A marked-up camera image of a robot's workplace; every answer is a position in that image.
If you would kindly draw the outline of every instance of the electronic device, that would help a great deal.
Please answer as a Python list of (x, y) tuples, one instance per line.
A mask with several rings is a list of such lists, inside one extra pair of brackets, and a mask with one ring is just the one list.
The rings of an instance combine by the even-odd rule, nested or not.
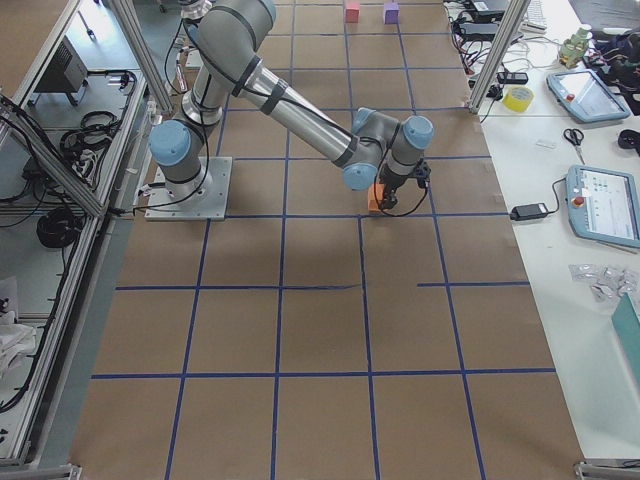
[(640, 202), (633, 176), (574, 165), (566, 186), (569, 223), (578, 237), (640, 248)]
[(476, 23), (489, 23), (502, 19), (509, 6), (508, 0), (467, 0), (465, 8)]
[(520, 28), (536, 33), (545, 33), (547, 31), (547, 19), (542, 12), (541, 0), (531, 0), (529, 2)]
[[(183, 18), (198, 25), (197, 30), (189, 27), (185, 33), (204, 60), (198, 79), (206, 80), (196, 80), (182, 97), (175, 118), (154, 125), (149, 134), (149, 150), (158, 165), (154, 183), (163, 186), (152, 192), (147, 207), (140, 207), (147, 209), (147, 219), (224, 220), (232, 160), (204, 157), (199, 152), (220, 122), (229, 93), (245, 98), (331, 160), (342, 170), (349, 189), (376, 193), (382, 186), (375, 198), (379, 211), (396, 205), (396, 192), (409, 179), (424, 190), (420, 202), (426, 198), (429, 169), (424, 151), (434, 134), (428, 119), (410, 115), (399, 121), (363, 107), (350, 130), (341, 127), (256, 55), (275, 22), (275, 6), (270, 1), (222, 3), (224, 6), (212, 8), (209, 0), (180, 2)], [(381, 145), (387, 146), (390, 155)]]
[(67, 37), (62, 39), (40, 82), (36, 93), (76, 93), (87, 78), (87, 67)]
[(547, 77), (547, 86), (579, 122), (619, 120), (631, 114), (626, 104), (611, 93), (592, 70), (551, 74)]

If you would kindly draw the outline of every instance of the blue tape line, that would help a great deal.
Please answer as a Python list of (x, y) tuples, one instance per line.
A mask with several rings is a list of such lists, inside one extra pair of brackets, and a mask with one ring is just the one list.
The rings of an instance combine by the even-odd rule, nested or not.
[(430, 287), (528, 287), (529, 282), (427, 282), (418, 283), (419, 288)]
[(362, 372), (187, 372), (187, 373), (97, 373), (92, 380), (190, 379), (190, 378), (349, 378), (349, 377), (433, 377), (446, 375), (532, 375), (556, 373), (553, 367), (472, 368), (469, 370), (380, 370)]
[[(433, 195), (430, 195), (429, 201), (431, 202), (431, 209), (433, 212), (436, 212), (435, 202), (433, 200)], [(442, 265), (442, 274), (445, 281), (445, 290), (447, 293), (447, 302), (449, 303), (449, 313), (451, 315), (451, 325), (453, 327), (453, 334), (456, 342), (456, 350), (458, 352), (458, 361), (460, 363), (460, 370), (462, 372), (462, 385), (464, 387), (464, 395), (467, 403), (467, 412), (469, 415), (469, 424), (471, 427), (471, 435), (473, 437), (473, 445), (476, 452), (476, 459), (478, 461), (478, 469), (480, 471), (480, 478), (482, 480), (486, 480), (486, 473), (484, 470), (484, 461), (482, 459), (482, 450), (480, 449), (480, 438), (478, 435), (478, 429), (476, 427), (475, 414), (473, 412), (473, 404), (471, 402), (471, 392), (469, 390), (469, 382), (467, 381), (467, 376), (465, 373), (464, 366), (464, 356), (462, 353), (462, 342), (460, 340), (460, 333), (458, 331), (458, 323), (456, 321), (456, 314), (453, 307), (453, 298), (451, 296), (451, 287), (449, 286), (449, 276), (447, 273), (447, 264), (445, 261), (444, 255), (444, 247), (442, 245), (442, 237), (440, 236), (440, 227), (438, 226), (438, 218), (433, 218), (435, 233), (436, 233), (436, 241), (438, 244), (438, 252), (440, 255), (440, 263)]]
[[(291, 12), (291, 33), (295, 32), (296, 26), (296, 8)], [(291, 41), (291, 50), (289, 52), (289, 78), (293, 77), (293, 40)], [(287, 130), (287, 142), (285, 144), (285, 162), (284, 162), (284, 185), (282, 193), (282, 230), (280, 239), (280, 273), (278, 277), (278, 320), (276, 323), (276, 348), (275, 348), (275, 373), (276, 378), (273, 382), (273, 417), (271, 426), (271, 471), (270, 479), (276, 479), (276, 467), (278, 460), (278, 410), (280, 408), (280, 354), (282, 345), (282, 302), (284, 298), (284, 257), (285, 257), (285, 241), (286, 241), (286, 223), (287, 223), (287, 199), (289, 186), (289, 155), (291, 154), (291, 132)]]
[(380, 454), (378, 451), (378, 428), (376, 421), (375, 389), (373, 384), (373, 359), (371, 346), (371, 328), (369, 323), (369, 302), (367, 298), (367, 276), (364, 253), (364, 234), (362, 231), (362, 219), (358, 219), (358, 243), (360, 248), (360, 272), (362, 275), (362, 305), (364, 309), (364, 335), (367, 347), (367, 373), (369, 374), (369, 409), (371, 412), (371, 436), (373, 444), (373, 464), (375, 467), (376, 479), (381, 478)]
[[(198, 265), (198, 276), (197, 276), (197, 285), (200, 284), (201, 280), (202, 280), (202, 270), (204, 268), (204, 261), (205, 261), (205, 256), (207, 253), (207, 242), (208, 242), (208, 238), (209, 238), (209, 228), (211, 226), (211, 220), (207, 220), (207, 226), (205, 228), (205, 232), (204, 232), (204, 239), (202, 241), (202, 250), (200, 252), (200, 263)], [(173, 454), (175, 452), (175, 446), (176, 446), (176, 438), (178, 435), (178, 426), (180, 424), (180, 414), (182, 412), (182, 400), (184, 398), (184, 388), (185, 388), (185, 381), (186, 381), (186, 376), (185, 374), (188, 371), (188, 365), (189, 365), (189, 355), (191, 353), (191, 342), (193, 339), (193, 330), (195, 327), (195, 322), (196, 322), (196, 316), (197, 316), (197, 312), (198, 312), (198, 298), (200, 296), (200, 291), (198, 289), (195, 290), (195, 294), (194, 294), (194, 298), (193, 298), (193, 305), (191, 307), (191, 320), (189, 322), (189, 331), (187, 334), (187, 342), (186, 342), (186, 346), (185, 346), (185, 352), (184, 352), (184, 359), (182, 362), (182, 375), (180, 378), (180, 388), (178, 390), (178, 400), (176, 402), (176, 411), (174, 414), (174, 418), (173, 418), (173, 426), (171, 429), (171, 441), (169, 443), (169, 453), (167, 455), (167, 466), (166, 466), (166, 470), (165, 470), (165, 475), (164, 478), (165, 480), (170, 480), (171, 478), (171, 469), (173, 467)]]

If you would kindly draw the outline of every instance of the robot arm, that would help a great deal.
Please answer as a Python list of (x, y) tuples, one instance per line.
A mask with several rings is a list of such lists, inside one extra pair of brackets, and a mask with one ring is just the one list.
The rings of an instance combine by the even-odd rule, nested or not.
[[(365, 190), (378, 178), (385, 185), (383, 209), (395, 205), (395, 191), (407, 178), (420, 177), (423, 152), (433, 137), (433, 126), (426, 118), (410, 116), (399, 122), (361, 108), (351, 131), (347, 131), (264, 66), (256, 51), (275, 22), (276, 10), (271, 0), (218, 0), (215, 6), (210, 0), (180, 0), (180, 4), (185, 30), (200, 51), (203, 67), (193, 89), (183, 98), (182, 112), (166, 123), (189, 127), (188, 150), (197, 152), (202, 148), (202, 129), (207, 134), (211, 132), (231, 93), (246, 98), (342, 168), (349, 188)], [(157, 129), (152, 132), (151, 150), (163, 168), (167, 163), (163, 153), (154, 151)], [(166, 133), (170, 132), (155, 137), (160, 137), (162, 143)], [(388, 151), (391, 155), (381, 165)], [(175, 178), (177, 171), (185, 170), (175, 160), (172, 155), (168, 162), (171, 165), (163, 168), (167, 178)], [(192, 168), (178, 176), (192, 178), (198, 168), (196, 163), (192, 162)]]

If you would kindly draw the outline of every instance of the wire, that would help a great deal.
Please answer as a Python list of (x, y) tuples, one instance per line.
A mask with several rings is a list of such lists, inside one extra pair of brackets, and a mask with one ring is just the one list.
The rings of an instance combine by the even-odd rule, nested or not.
[[(399, 218), (399, 217), (406, 217), (408, 215), (411, 215), (412, 213), (414, 213), (416, 210), (418, 210), (418, 208), (420, 208), (420, 205), (422, 205), (422, 202), (424, 202), (424, 199), (427, 198), (427, 194), (429, 193), (429, 187), (425, 188), (424, 191), (424, 195), (422, 195), (422, 198), (420, 200), (418, 200), (418, 203), (416, 203), (416, 205), (409, 210), (408, 212), (404, 212), (404, 213), (399, 213), (399, 214), (394, 214), (394, 213), (389, 213), (387, 212), (385, 208), (382, 207), (382, 203), (380, 202), (380, 199), (378, 198), (378, 189), (376, 188), (376, 185), (378, 185), (378, 180), (380, 178), (380, 172), (382, 170), (382, 165), (384, 164), (384, 159), (387, 158), (387, 154), (389, 153), (389, 151), (391, 150), (391, 148), (393, 148), (393, 144), (396, 141), (396, 137), (398, 136), (398, 132), (400, 131), (400, 122), (398, 122), (396, 124), (396, 128), (393, 131), (393, 135), (391, 136), (391, 141), (389, 142), (389, 144), (387, 145), (386, 150), (384, 151), (383, 155), (382, 155), (382, 159), (380, 160), (380, 164), (378, 165), (378, 171), (376, 172), (376, 178), (375, 178), (375, 182), (373, 185), (373, 196), (376, 200), (376, 205), (378, 206), (378, 210), (380, 210), (380, 213), (382, 213), (383, 215), (387, 216), (387, 217), (394, 217), (394, 218)], [(369, 138), (366, 137), (368, 140), (373, 140), (373, 142), (377, 143), (378, 146), (380, 147), (380, 149), (382, 150), (382, 144), (374, 139), (374, 138)]]
[(51, 152), (51, 154), (57, 158), (58, 160), (62, 160), (62, 155), (60, 154), (60, 152), (56, 149), (55, 145), (53, 145), (53, 143), (51, 142), (51, 140), (49, 139), (49, 137), (47, 136), (47, 133), (44, 131), (44, 128), (42, 128), (42, 126), (40, 126), (40, 124), (38, 123), (37, 120), (35, 120), (33, 117), (31, 117), (27, 112), (25, 112), (19, 105), (13, 103), (13, 101), (8, 98), (5, 97), (4, 95), (2, 95), (0, 93), (0, 103), (2, 103), (3, 105), (5, 105), (7, 108), (9, 108), (9, 110), (14, 113), (19, 119), (21, 119), (22, 121), (24, 121), (29, 127), (31, 127), (31, 129), (34, 131), (34, 133), (38, 136), (38, 138), (40, 138), (40, 140), (42, 141), (42, 143), (44, 144), (45, 148), (47, 150), (49, 150), (49, 152)]
[(482, 120), (480, 120), (480, 123), (483, 123), (487, 117), (489, 116), (489, 113), (491, 113), (491, 109), (493, 108), (493, 105), (498, 101), (498, 97), (493, 97), (493, 100), (491, 100), (491, 105), (489, 105), (489, 108), (487, 109), (487, 113), (484, 114), (484, 117), (482, 117)]
[(42, 204), (42, 202), (38, 202), (38, 204), (33, 208), (33, 210), (31, 210), (27, 215), (22, 217), (17, 222), (10, 223), (9, 225), (0, 225), (0, 228), (15, 227), (16, 225), (20, 225), (21, 223), (26, 222), (29, 218), (31, 218), (38, 211), (38, 209), (40, 208), (41, 204)]
[(176, 30), (176, 34), (173, 36), (173, 40), (171, 40), (171, 44), (169, 45), (169, 48), (167, 49), (167, 54), (164, 57), (164, 78), (167, 80), (167, 83), (171, 87), (171, 90), (173, 90), (178, 95), (182, 95), (182, 94), (184, 94), (186, 92), (179, 91), (176, 87), (173, 86), (173, 82), (171, 80), (169, 80), (169, 74), (167, 73), (167, 62), (169, 61), (169, 55), (171, 54), (171, 50), (173, 50), (173, 47), (176, 44), (176, 40), (178, 39), (178, 35), (180, 34), (180, 29), (181, 28), (182, 28), (182, 20), (180, 20), (180, 22), (178, 22), (178, 30)]
[(558, 210), (560, 210), (560, 199), (558, 198), (558, 192), (556, 191), (556, 185), (564, 182), (566, 180), (567, 176), (565, 175), (564, 177), (556, 180), (555, 182), (553, 182), (551, 184), (551, 190), (553, 190), (553, 196), (556, 197), (556, 209), (552, 210), (549, 212), (549, 215), (552, 213), (556, 213)]
[(12, 196), (12, 197), (5, 197), (5, 198), (0, 198), (0, 203), (13, 203), (17, 200), (20, 200), (21, 198), (27, 196), (29, 194), (29, 188), (31, 187), (31, 180), (27, 180), (24, 184), (24, 187), (22, 187), (22, 190), (20, 191), (20, 193)]
[(24, 395), (29, 391), (29, 388), (31, 387), (31, 382), (33, 381), (33, 377), (35, 375), (36, 372), (36, 367), (38, 365), (38, 360), (40, 359), (40, 357), (42, 356), (42, 352), (44, 351), (44, 347), (46, 345), (46, 339), (47, 336), (49, 334), (49, 331), (51, 329), (51, 325), (53, 324), (53, 322), (56, 320), (56, 314), (58, 311), (58, 307), (60, 306), (60, 302), (62, 300), (62, 289), (66, 283), (67, 277), (69, 276), (69, 266), (71, 264), (71, 258), (73, 257), (73, 255), (75, 254), (77, 248), (78, 248), (78, 244), (79, 244), (79, 238), (80, 235), (78, 235), (76, 237), (76, 240), (73, 242), (73, 247), (71, 249), (71, 253), (69, 254), (69, 260), (68, 262), (64, 261), (64, 251), (62, 253), (63, 255), (63, 261), (62, 261), (62, 265), (63, 265), (63, 270), (62, 270), (62, 274), (60, 275), (60, 282), (58, 283), (58, 288), (56, 289), (56, 294), (53, 300), (53, 306), (51, 307), (51, 312), (49, 313), (49, 316), (47, 318), (46, 323), (41, 327), (42, 328), (42, 336), (40, 338), (40, 343), (38, 344), (38, 348), (36, 350), (36, 353), (33, 355), (29, 355), (28, 357), (32, 358), (31, 361), (31, 366), (29, 368), (29, 373), (27, 374), (27, 378), (25, 379), (24, 383), (22, 384), (22, 386), (20, 386), (19, 388), (16, 388), (16, 393), (13, 395), (13, 397), (11, 397), (9, 400), (7, 400), (6, 402), (0, 402), (0, 414), (2, 413), (6, 413), (9, 410), (11, 410), (12, 408), (14, 408), (16, 405), (18, 405), (20, 403), (20, 400), (22, 400), (22, 398), (24, 397)]
[[(204, 93), (203, 93), (203, 97), (207, 94), (207, 90), (209, 88), (209, 85), (207, 85), (207, 88), (205, 89)], [(191, 197), (193, 197), (196, 193), (198, 193), (200, 191), (200, 189), (202, 188), (202, 185), (204, 185), (204, 182), (207, 179), (207, 176), (209, 175), (209, 163), (211, 161), (211, 156), (210, 156), (210, 152), (209, 152), (209, 136), (207, 135), (207, 129), (204, 125), (204, 118), (202, 116), (202, 111), (200, 111), (200, 126), (202, 127), (202, 135), (204, 137), (204, 144), (205, 144), (205, 148), (206, 148), (206, 152), (207, 152), (207, 160), (206, 160), (206, 164), (205, 164), (205, 169), (204, 169), (204, 175), (202, 176), (202, 180), (200, 180), (200, 183), (198, 184), (198, 186), (196, 188), (193, 189), (193, 191), (187, 195), (186, 197), (181, 198), (180, 200), (176, 200), (175, 202), (167, 202), (167, 203), (160, 203), (158, 205), (146, 205), (146, 206), (142, 206), (142, 207), (133, 207), (132, 213), (135, 216), (136, 211), (138, 210), (155, 210), (155, 211), (159, 211), (159, 212), (166, 212), (168, 210), (160, 210), (157, 207), (169, 207), (171, 205), (177, 205), (179, 203), (182, 203), (186, 200), (189, 200)]]

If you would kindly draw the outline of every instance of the black cable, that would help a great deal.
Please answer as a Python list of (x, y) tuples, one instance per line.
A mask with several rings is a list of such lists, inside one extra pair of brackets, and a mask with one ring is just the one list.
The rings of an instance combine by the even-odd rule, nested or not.
[[(111, 146), (114, 137), (119, 132), (122, 122), (129, 110), (131, 97), (138, 83), (136, 75), (130, 70), (90, 70), (88, 75), (106, 76), (120, 74), (120, 91), (129, 88), (125, 104), (122, 108), (121, 117), (107, 110), (96, 110), (87, 113), (80, 120), (80, 128), (69, 130), (60, 139), (60, 151), (64, 155), (67, 166), (78, 178), (84, 181), (91, 191), (95, 192), (99, 185), (102, 174), (104, 159)], [(82, 171), (77, 169), (78, 161), (84, 150), (92, 151), (96, 157), (91, 161), (90, 170)]]
[[(226, 73), (224, 70), (222, 70), (218, 65), (216, 65), (216, 63), (215, 63), (214, 61), (212, 61), (212, 60), (211, 60), (211, 59), (210, 59), (210, 58), (209, 58), (209, 57), (208, 57), (208, 56), (207, 56), (207, 55), (202, 51), (202, 49), (200, 49), (200, 48), (198, 47), (197, 42), (195, 42), (195, 40), (193, 39), (193, 37), (189, 34), (189, 29), (188, 29), (186, 26), (185, 26), (185, 29), (184, 29), (184, 30), (185, 30), (185, 32), (186, 32), (186, 34), (187, 34), (187, 37), (189, 38), (189, 41), (190, 41), (190, 42), (191, 42), (191, 43), (192, 43), (196, 48), (198, 48), (198, 50), (200, 51), (200, 55), (203, 57), (203, 59), (204, 59), (204, 60), (206, 60), (206, 61), (207, 61), (207, 63), (209, 63), (209, 64), (210, 64), (210, 65), (211, 65), (211, 66), (212, 66), (212, 67), (213, 67), (213, 68), (214, 68), (214, 69), (215, 69), (215, 70), (216, 70), (220, 75), (222, 75), (226, 80), (228, 80), (228, 81), (229, 81), (230, 83), (232, 83), (232, 84), (236, 84), (236, 81), (234, 80), (234, 78), (233, 78), (233, 77), (231, 77), (231, 75), (229, 75), (229, 74), (228, 74), (228, 73)], [(248, 93), (251, 93), (251, 94), (253, 94), (253, 95), (259, 96), (259, 97), (263, 97), (263, 98), (269, 98), (269, 97), (270, 97), (270, 95), (269, 95), (269, 94), (267, 94), (267, 93), (263, 93), (263, 92), (258, 92), (257, 90), (253, 90), (252, 88), (247, 87), (246, 85), (243, 85), (241, 88), (242, 88), (242, 90), (244, 90), (244, 91), (246, 91), (246, 92), (248, 92)], [(301, 104), (301, 103), (299, 103), (299, 102), (297, 102), (297, 101), (295, 101), (295, 100), (292, 100), (292, 99), (289, 99), (289, 98), (285, 98), (285, 97), (281, 98), (281, 99), (280, 99), (280, 101), (281, 101), (281, 102), (286, 102), (286, 103), (289, 103), (289, 104), (292, 104), (292, 105), (295, 105), (296, 107), (298, 107), (298, 108), (300, 108), (300, 109), (302, 109), (302, 110), (305, 110), (305, 111), (307, 111), (307, 112), (311, 113), (312, 115), (316, 116), (319, 120), (321, 120), (322, 122), (326, 123), (327, 125), (329, 125), (329, 126), (331, 126), (331, 127), (335, 128), (336, 130), (340, 131), (340, 132), (341, 132), (341, 133), (343, 133), (344, 135), (346, 135), (346, 136), (348, 136), (348, 137), (353, 137), (353, 134), (352, 134), (351, 132), (349, 132), (349, 131), (348, 131), (348, 130), (346, 130), (345, 128), (341, 127), (341, 126), (340, 126), (340, 125), (338, 125), (337, 123), (335, 123), (335, 122), (333, 122), (333, 121), (331, 121), (331, 120), (327, 119), (326, 117), (324, 117), (323, 115), (319, 114), (319, 113), (318, 113), (318, 112), (316, 112), (314, 109), (307, 107), (306, 105), (303, 105), (303, 104)], [(382, 167), (382, 165), (383, 165), (383, 163), (384, 163), (384, 159), (386, 158), (387, 153), (389, 152), (389, 150), (390, 150), (390, 149), (391, 149), (391, 147), (393, 146), (393, 142), (394, 142), (394, 141), (395, 141), (395, 139), (396, 139), (396, 136), (397, 136), (397, 134), (398, 134), (399, 129), (400, 129), (400, 123), (398, 122), (398, 124), (396, 125), (396, 130), (394, 131), (393, 136), (392, 136), (392, 138), (391, 138), (391, 142), (389, 142), (389, 145), (388, 145), (388, 147), (387, 147), (387, 150), (385, 151), (385, 153), (384, 153), (384, 155), (382, 156), (382, 159), (381, 159), (381, 161), (380, 161), (380, 164), (378, 165), (378, 171), (377, 171), (377, 173), (376, 173), (376, 182), (377, 182), (377, 179), (378, 179), (379, 174), (380, 174), (380, 169), (381, 169), (381, 167)], [(207, 165), (208, 165), (208, 159), (209, 159), (209, 154), (208, 154), (208, 143), (207, 143)], [(180, 201), (184, 201), (184, 200), (186, 200), (187, 198), (189, 198), (190, 196), (192, 196), (194, 193), (195, 193), (195, 191), (194, 191), (194, 192), (192, 192), (189, 196), (187, 196), (187, 197), (183, 198), (183, 199), (182, 199), (182, 200), (180, 200)], [(423, 202), (423, 201), (424, 201), (424, 199), (426, 198), (427, 194), (428, 194), (428, 188), (426, 188), (426, 189), (425, 189), (425, 193), (424, 193), (424, 195), (423, 195), (423, 196), (422, 196), (422, 198), (418, 201), (418, 203), (416, 204), (416, 206), (415, 206), (413, 209), (411, 209), (409, 212), (406, 212), (406, 213), (403, 213), (403, 214), (399, 214), (399, 215), (393, 215), (393, 214), (390, 214), (390, 213), (388, 213), (388, 212), (384, 211), (384, 209), (380, 208), (380, 203), (379, 203), (379, 201), (378, 201), (378, 199), (377, 199), (377, 198), (376, 198), (376, 203), (378, 203), (378, 207), (380, 208), (380, 211), (381, 211), (383, 214), (385, 214), (385, 215), (387, 215), (387, 216), (390, 216), (390, 217), (403, 217), (403, 216), (407, 216), (407, 215), (410, 215), (410, 214), (412, 214), (413, 212), (415, 212), (415, 211), (420, 207), (420, 205), (422, 204), (422, 202)], [(155, 208), (156, 206), (172, 205), (172, 204), (174, 204), (174, 203), (179, 203), (179, 202), (172, 202), (172, 203), (169, 203), (169, 204), (163, 204), (163, 205), (155, 205), (155, 206), (153, 206), (153, 208)], [(135, 208), (133, 209), (133, 211), (134, 211), (134, 214), (135, 214), (135, 211), (136, 211), (136, 210), (140, 210), (140, 209), (148, 209), (148, 208), (151, 208), (151, 207), (135, 207)]]
[(29, 127), (34, 131), (34, 133), (40, 138), (45, 148), (51, 152), (51, 154), (56, 157), (58, 160), (62, 160), (62, 155), (56, 149), (51, 139), (47, 136), (47, 133), (44, 131), (44, 128), (40, 126), (38, 121), (34, 119), (31, 115), (29, 115), (26, 111), (24, 111), (19, 105), (13, 103), (13, 101), (0, 94), (0, 103), (2, 103), (5, 107), (7, 107), (12, 113), (24, 121)]
[(173, 36), (173, 40), (171, 40), (171, 44), (169, 45), (169, 49), (167, 50), (167, 54), (164, 57), (164, 78), (167, 80), (167, 83), (171, 87), (171, 90), (176, 92), (178, 95), (182, 95), (186, 92), (180, 92), (176, 87), (173, 86), (173, 82), (169, 80), (169, 74), (167, 73), (167, 62), (169, 61), (169, 55), (171, 54), (171, 50), (173, 50), (174, 45), (176, 44), (176, 40), (178, 39), (178, 35), (180, 34), (180, 29), (182, 28), (182, 20), (178, 22), (178, 30), (176, 30), (176, 34)]
[(566, 180), (567, 176), (565, 175), (564, 177), (556, 180), (555, 182), (553, 182), (551, 184), (551, 190), (553, 190), (553, 196), (556, 197), (556, 209), (555, 210), (551, 210), (549, 211), (549, 215), (552, 213), (556, 213), (558, 210), (560, 210), (560, 199), (558, 198), (558, 192), (556, 191), (556, 185), (564, 182)]
[[(205, 89), (204, 93), (203, 93), (203, 97), (207, 94), (207, 90), (209, 88), (209, 85), (207, 85), (207, 88)], [(200, 191), (200, 189), (202, 188), (202, 185), (204, 185), (205, 180), (207, 179), (207, 175), (209, 174), (209, 162), (211, 160), (211, 156), (210, 156), (210, 152), (209, 152), (209, 136), (207, 135), (207, 129), (204, 125), (204, 118), (202, 116), (202, 111), (200, 112), (200, 126), (202, 127), (202, 135), (204, 137), (204, 144), (205, 144), (205, 148), (206, 148), (206, 153), (207, 153), (207, 160), (206, 160), (206, 164), (205, 164), (205, 168), (204, 168), (204, 175), (202, 176), (202, 180), (200, 180), (200, 183), (198, 184), (198, 186), (196, 188), (193, 189), (193, 191), (187, 195), (186, 197), (181, 198), (180, 200), (176, 200), (175, 202), (167, 202), (167, 203), (160, 203), (158, 205), (146, 205), (146, 206), (142, 206), (142, 207), (133, 207), (132, 213), (135, 216), (136, 211), (138, 210), (156, 210), (156, 211), (167, 211), (167, 210), (160, 210), (158, 209), (158, 207), (169, 207), (171, 205), (177, 205), (179, 203), (182, 203), (186, 200), (189, 200), (191, 197), (193, 197), (196, 193), (198, 193)]]
[(30, 357), (31, 360), (31, 367), (29, 368), (29, 373), (27, 374), (27, 378), (25, 379), (24, 383), (22, 384), (22, 386), (20, 386), (19, 388), (16, 388), (16, 393), (14, 394), (13, 397), (11, 397), (9, 400), (7, 400), (6, 402), (1, 402), (0, 403), (0, 414), (2, 413), (6, 413), (9, 410), (11, 410), (12, 408), (14, 408), (16, 405), (18, 405), (18, 403), (20, 403), (20, 400), (22, 400), (22, 398), (24, 397), (24, 395), (29, 391), (29, 388), (31, 387), (31, 382), (33, 381), (33, 377), (35, 375), (36, 372), (36, 367), (38, 365), (38, 360), (40, 359), (40, 357), (42, 356), (42, 352), (44, 350), (44, 347), (46, 345), (46, 340), (47, 340), (47, 336), (49, 334), (49, 331), (51, 329), (51, 325), (53, 324), (53, 322), (56, 320), (56, 314), (58, 311), (58, 307), (60, 306), (60, 302), (62, 299), (62, 289), (66, 283), (67, 277), (69, 276), (69, 265), (71, 264), (71, 258), (73, 257), (73, 255), (75, 254), (77, 248), (78, 248), (78, 243), (79, 243), (79, 238), (80, 235), (78, 235), (78, 237), (76, 238), (75, 242), (73, 243), (73, 247), (71, 249), (71, 253), (69, 255), (69, 261), (68, 263), (64, 262), (63, 259), (63, 271), (62, 274), (60, 275), (60, 282), (58, 283), (58, 288), (56, 289), (56, 294), (54, 297), (54, 301), (53, 301), (53, 306), (51, 307), (51, 312), (49, 313), (49, 316), (47, 318), (46, 323), (41, 327), (42, 328), (42, 335), (40, 337), (40, 343), (38, 344), (38, 348), (36, 350), (36, 353), (33, 355), (28, 355), (28, 357)]
[(640, 468), (640, 459), (625, 460), (620, 468)]
[[(502, 68), (504, 69), (505, 72), (508, 72), (507, 68), (504, 66), (504, 63), (501, 64)], [(498, 82), (498, 89), (500, 90), (499, 93), (502, 93), (504, 91), (504, 87), (507, 84), (507, 76), (504, 76), (504, 81), (505, 83), (500, 83)], [(487, 109), (487, 113), (484, 114), (484, 117), (482, 117), (482, 120), (480, 120), (480, 123), (483, 123), (487, 117), (489, 116), (489, 113), (491, 113), (491, 109), (493, 108), (493, 105), (500, 99), (502, 98), (502, 95), (500, 95), (499, 93), (496, 93), (496, 95), (493, 97), (493, 100), (491, 101), (491, 105), (489, 105), (489, 108)]]
[(0, 225), (0, 228), (9, 228), (9, 227), (15, 227), (16, 225), (20, 225), (23, 222), (26, 222), (29, 218), (31, 218), (40, 208), (40, 205), (42, 204), (42, 202), (38, 202), (38, 204), (33, 208), (33, 210), (31, 210), (26, 216), (24, 216), (23, 218), (21, 218), (20, 220), (18, 220), (15, 223), (11, 223), (9, 225)]
[(418, 208), (420, 208), (420, 205), (422, 205), (422, 202), (424, 202), (424, 199), (427, 198), (427, 194), (429, 193), (429, 187), (425, 188), (424, 195), (422, 195), (422, 198), (418, 200), (418, 203), (408, 212), (393, 214), (393, 213), (387, 212), (386, 209), (382, 208), (382, 203), (378, 199), (378, 189), (376, 188), (376, 185), (378, 184), (378, 180), (380, 178), (380, 171), (382, 170), (384, 159), (387, 158), (389, 151), (391, 150), (391, 148), (393, 148), (393, 144), (396, 141), (396, 137), (398, 136), (399, 131), (400, 131), (400, 122), (396, 124), (396, 128), (393, 131), (393, 135), (391, 136), (391, 141), (387, 145), (387, 148), (384, 151), (384, 154), (382, 155), (382, 159), (380, 160), (380, 164), (378, 165), (378, 171), (376, 172), (376, 177), (373, 184), (373, 196), (376, 200), (376, 205), (378, 206), (378, 210), (380, 210), (380, 213), (382, 213), (383, 215), (386, 215), (387, 217), (394, 217), (394, 218), (406, 217), (414, 213), (416, 210), (418, 210)]
[(12, 197), (0, 198), (0, 203), (13, 203), (17, 200), (20, 200), (21, 198), (24, 198), (29, 194), (30, 187), (31, 187), (31, 180), (27, 180), (24, 184), (24, 187), (22, 187), (22, 190), (20, 191), (20, 193)]

